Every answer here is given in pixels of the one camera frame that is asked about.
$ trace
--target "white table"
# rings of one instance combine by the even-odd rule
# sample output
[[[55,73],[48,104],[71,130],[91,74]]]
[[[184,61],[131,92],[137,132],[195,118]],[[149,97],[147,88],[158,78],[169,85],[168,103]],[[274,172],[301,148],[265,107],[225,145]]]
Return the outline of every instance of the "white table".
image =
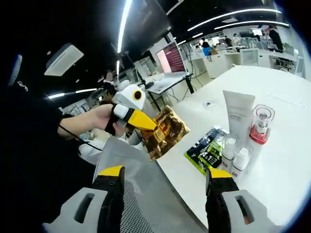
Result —
[[[206,180],[184,153],[213,126],[228,129],[223,90],[253,94],[254,106],[266,104],[276,112],[260,159],[238,186],[267,207],[275,224],[286,225],[307,195],[311,180],[311,83],[305,79],[263,67],[232,68],[173,107],[191,132],[157,162],[187,206],[208,227]],[[202,104],[207,101],[212,104],[205,109]]]
[[[154,82],[154,84],[146,89],[148,92],[152,92],[157,95],[161,95],[163,92],[172,88],[176,84],[185,80],[189,75],[188,72],[175,72],[175,73],[161,73],[157,75],[150,76],[145,78],[147,83]]]
[[[233,48],[244,49],[244,48],[246,48],[246,46],[245,45],[229,46],[226,49],[233,49]]]
[[[146,91],[148,91],[153,103],[155,104],[159,112],[161,111],[161,109],[152,93],[159,95],[160,98],[162,98],[163,103],[165,104],[162,94],[164,94],[164,92],[166,92],[168,89],[172,88],[183,80],[186,81],[190,93],[193,93],[194,90],[191,85],[191,80],[188,72],[160,73],[145,78],[146,83],[154,82],[154,84],[146,89]]]
[[[259,50],[259,56],[273,56],[273,57],[280,57],[280,58],[284,58],[284,59],[288,59],[291,60],[293,62],[297,61],[297,54],[296,55],[291,55],[289,53],[281,53],[281,52],[272,52],[269,50]]]

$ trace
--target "white lotion tube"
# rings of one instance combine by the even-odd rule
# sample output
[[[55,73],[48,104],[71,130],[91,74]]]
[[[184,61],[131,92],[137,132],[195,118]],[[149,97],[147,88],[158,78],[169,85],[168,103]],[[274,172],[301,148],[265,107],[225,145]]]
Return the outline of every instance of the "white lotion tube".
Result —
[[[230,135],[237,138],[239,148],[242,148],[246,145],[252,124],[255,96],[224,91],[224,97],[227,105]]]

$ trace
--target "gold foil bag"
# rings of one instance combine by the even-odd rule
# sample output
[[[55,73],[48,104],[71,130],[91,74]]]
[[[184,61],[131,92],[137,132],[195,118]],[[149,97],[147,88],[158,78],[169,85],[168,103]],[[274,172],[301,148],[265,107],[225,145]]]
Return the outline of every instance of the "gold foil bag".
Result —
[[[161,158],[183,136],[190,132],[187,125],[167,105],[153,121],[157,124],[155,131],[141,131],[151,160]]]

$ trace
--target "ceiling light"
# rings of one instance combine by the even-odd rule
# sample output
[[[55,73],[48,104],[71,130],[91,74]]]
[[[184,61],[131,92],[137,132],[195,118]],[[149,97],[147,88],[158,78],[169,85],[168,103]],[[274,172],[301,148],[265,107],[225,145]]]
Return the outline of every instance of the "ceiling light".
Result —
[[[117,69],[116,69],[117,75],[119,75],[119,68],[120,68],[120,61],[117,60]]]
[[[227,25],[223,25],[217,28],[214,28],[214,30],[220,29],[220,28],[226,28],[226,27],[230,27],[233,25],[239,25],[239,24],[244,24],[244,23],[273,23],[273,24],[278,24],[278,25],[283,25],[283,26],[288,26],[289,24],[287,23],[281,23],[281,22],[275,22],[275,21],[266,21],[266,20],[255,20],[255,21],[245,21],[245,22],[239,22],[239,23],[231,23],[231,24],[227,24]]]
[[[214,18],[210,18],[202,23],[199,23],[195,26],[193,26],[192,28],[189,28],[187,31],[191,31],[197,27],[200,27],[201,25],[205,24],[205,23],[208,23],[208,22],[211,22],[215,19],[218,19],[218,18],[222,18],[222,17],[225,17],[225,16],[230,16],[230,15],[233,15],[233,14],[238,14],[238,13],[243,13],[243,12],[252,12],[252,11],[269,11],[269,12],[275,12],[275,13],[282,13],[281,11],[278,11],[278,10],[275,10],[275,9],[266,9],[266,8],[254,8],[254,9],[245,9],[245,10],[239,10],[239,11],[234,11],[234,12],[230,12],[230,13],[227,13],[227,14],[224,14],[224,15],[221,15],[221,16],[216,16]]]
[[[181,45],[181,44],[183,44],[183,43],[185,43],[186,41],[185,40],[183,40],[182,42],[179,42],[177,45]]]
[[[198,36],[200,36],[200,35],[203,35],[203,33],[199,33],[199,34],[197,34],[197,35],[194,35],[193,38],[196,38],[196,37],[198,37]]]
[[[132,4],[132,0],[126,0],[124,10],[123,10],[123,14],[122,14],[122,19],[121,19],[120,31],[119,31],[118,53],[121,52],[121,49],[122,49],[124,29],[125,29],[125,24],[126,24],[128,13],[130,11],[131,4]]]
[[[98,79],[98,83],[100,83],[102,80],[104,80],[104,77],[102,77],[102,78],[100,78],[100,79]]]
[[[96,91],[97,88],[92,88],[92,89],[85,89],[85,90],[79,90],[79,91],[76,91],[76,94],[78,93],[82,93],[82,92],[87,92],[87,91]]]
[[[54,99],[54,98],[57,98],[57,97],[62,97],[64,95],[65,95],[65,93],[59,93],[59,94],[56,94],[56,95],[49,96],[49,98],[50,99]]]

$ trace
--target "person's arm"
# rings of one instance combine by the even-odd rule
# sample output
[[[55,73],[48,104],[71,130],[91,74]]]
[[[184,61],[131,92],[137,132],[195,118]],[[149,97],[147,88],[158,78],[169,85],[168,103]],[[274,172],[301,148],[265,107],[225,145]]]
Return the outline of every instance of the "person's arm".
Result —
[[[62,119],[60,125],[74,135],[81,135],[95,128],[105,130],[110,119],[112,107],[112,104],[99,106],[78,116]],[[116,123],[113,124],[113,128],[116,130],[117,134],[125,132],[125,129],[119,128]],[[72,137],[71,134],[61,127],[58,127],[57,132],[62,137]]]

